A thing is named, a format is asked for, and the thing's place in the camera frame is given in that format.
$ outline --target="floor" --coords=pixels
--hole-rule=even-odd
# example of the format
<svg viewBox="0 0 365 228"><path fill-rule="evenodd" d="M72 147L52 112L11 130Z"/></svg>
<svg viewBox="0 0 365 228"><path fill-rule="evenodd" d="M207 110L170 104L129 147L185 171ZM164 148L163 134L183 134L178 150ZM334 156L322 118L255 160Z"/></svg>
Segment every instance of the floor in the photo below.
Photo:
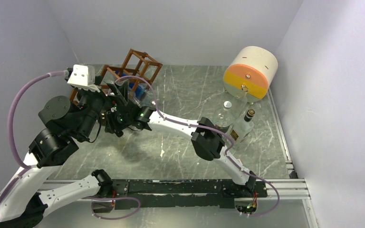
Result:
<svg viewBox="0 0 365 228"><path fill-rule="evenodd" d="M102 65L93 66L101 71ZM163 66L153 83L160 109L185 119L211 118L230 96L223 90L225 70L226 66ZM111 79L107 73L105 80ZM263 178L289 178L268 96L248 106L256 112L255 127L231 152ZM91 138L97 129L95 126ZM96 169L104 169L113 179L229 178L214 162L199 158L190 141L172 134L125 129L118 138L102 130L95 143L78 145L80 149L50 179L81 179Z"/></svg>

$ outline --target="blue object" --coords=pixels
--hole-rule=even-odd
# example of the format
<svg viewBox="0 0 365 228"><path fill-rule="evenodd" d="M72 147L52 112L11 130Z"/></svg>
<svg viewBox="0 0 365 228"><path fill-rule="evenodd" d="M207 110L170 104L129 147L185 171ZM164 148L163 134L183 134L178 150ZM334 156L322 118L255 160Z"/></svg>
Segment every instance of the blue object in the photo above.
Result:
<svg viewBox="0 0 365 228"><path fill-rule="evenodd" d="M121 77L127 76L126 73L122 73ZM134 87L134 83L129 83L129 87L132 89ZM138 87L135 90L135 96L136 98L140 99L141 96L144 94L145 88L139 84Z"/></svg>

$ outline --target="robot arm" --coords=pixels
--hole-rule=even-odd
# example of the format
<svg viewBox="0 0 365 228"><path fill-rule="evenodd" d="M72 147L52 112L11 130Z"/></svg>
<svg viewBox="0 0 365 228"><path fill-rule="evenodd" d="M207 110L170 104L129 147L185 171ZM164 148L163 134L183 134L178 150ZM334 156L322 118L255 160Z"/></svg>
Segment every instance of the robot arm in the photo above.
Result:
<svg viewBox="0 0 365 228"><path fill-rule="evenodd" d="M128 83L108 84L113 95L105 95L93 84L94 72L87 66L75 65L73 73L70 73L68 84L80 89L79 104L73 104L65 96L57 96L39 112L47 128L29 146L24 163L31 168L25 170L20 167L11 179L19 178L0 203L0 228L34 227L62 206L89 196L104 197L111 192L113 182L104 170L96 170L82 180L55 190L37 192L43 182L78 149L72 138L79 142L90 141L89 135L103 109L106 110L106 132L121 137L122 130L132 125L149 131L173 133L191 140L199 157L215 161L236 185L250 193L253 191L255 178L245 174L253 173L226 152L227 147L221 135L195 127L214 128L209 119L186 120L157 112L153 107L137 105L128 98Z"/></svg>

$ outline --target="gray wall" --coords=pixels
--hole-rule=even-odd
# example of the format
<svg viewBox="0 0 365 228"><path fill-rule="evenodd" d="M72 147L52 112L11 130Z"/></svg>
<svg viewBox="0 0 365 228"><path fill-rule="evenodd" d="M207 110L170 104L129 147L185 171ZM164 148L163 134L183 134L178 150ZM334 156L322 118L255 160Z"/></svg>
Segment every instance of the gray wall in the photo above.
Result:
<svg viewBox="0 0 365 228"><path fill-rule="evenodd" d="M229 65L275 51L303 0L48 0L82 63L121 64L129 48L163 64Z"/></svg>
<svg viewBox="0 0 365 228"><path fill-rule="evenodd" d="M276 55L272 92L321 227L365 227L365 1L304 1Z"/></svg>
<svg viewBox="0 0 365 228"><path fill-rule="evenodd" d="M64 31L45 0L0 0L0 190L19 167L9 150L6 119L13 97L29 80L76 63ZM62 78L27 91L15 113L15 140L24 156L44 125L37 114L46 101L68 95Z"/></svg>

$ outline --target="yellow panel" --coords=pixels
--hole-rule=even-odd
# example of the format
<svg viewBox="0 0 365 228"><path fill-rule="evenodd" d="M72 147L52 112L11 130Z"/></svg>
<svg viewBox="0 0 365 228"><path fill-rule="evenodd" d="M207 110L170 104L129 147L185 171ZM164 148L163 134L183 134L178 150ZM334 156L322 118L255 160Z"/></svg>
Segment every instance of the yellow panel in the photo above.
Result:
<svg viewBox="0 0 365 228"><path fill-rule="evenodd" d="M223 77L224 82L241 89L241 85L245 85L248 88L248 93L258 99L262 99L267 94L267 89L262 88L252 82L246 81L243 78L226 71Z"/></svg>

